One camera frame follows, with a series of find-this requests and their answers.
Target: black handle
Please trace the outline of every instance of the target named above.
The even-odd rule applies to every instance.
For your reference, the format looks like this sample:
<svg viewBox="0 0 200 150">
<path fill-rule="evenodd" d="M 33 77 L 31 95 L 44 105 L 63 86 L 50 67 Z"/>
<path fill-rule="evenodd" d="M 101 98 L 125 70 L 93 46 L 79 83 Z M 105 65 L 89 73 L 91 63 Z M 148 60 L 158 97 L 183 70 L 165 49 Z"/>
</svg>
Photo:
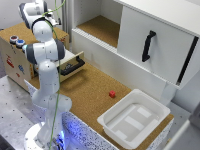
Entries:
<svg viewBox="0 0 200 150">
<path fill-rule="evenodd" d="M 82 59 L 80 59 L 79 56 L 76 57 L 76 61 L 78 62 L 77 65 L 65 70 L 61 70 L 61 75 L 66 76 L 85 64 L 85 62 Z"/>
<path fill-rule="evenodd" d="M 150 56 L 148 55 L 148 52 L 149 52 L 149 47 L 150 47 L 150 44 L 151 44 L 151 38 L 154 37 L 154 36 L 156 36 L 156 32 L 150 31 L 149 35 L 147 36 L 147 39 L 145 41 L 144 51 L 143 51 L 143 54 L 142 54 L 142 62 L 145 62 L 150 58 Z"/>
</svg>

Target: white cabinet door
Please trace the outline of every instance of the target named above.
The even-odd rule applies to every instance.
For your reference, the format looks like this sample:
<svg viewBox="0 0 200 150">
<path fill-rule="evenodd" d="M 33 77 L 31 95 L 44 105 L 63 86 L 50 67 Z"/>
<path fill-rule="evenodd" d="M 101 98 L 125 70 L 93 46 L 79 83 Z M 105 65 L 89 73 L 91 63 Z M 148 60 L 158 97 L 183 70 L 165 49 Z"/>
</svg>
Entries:
<svg viewBox="0 0 200 150">
<path fill-rule="evenodd" d="M 151 38 L 150 59 L 143 62 L 150 31 L 156 35 Z M 123 8 L 118 53 L 173 84 L 177 84 L 193 41 L 193 35 L 128 7 Z"/>
</svg>

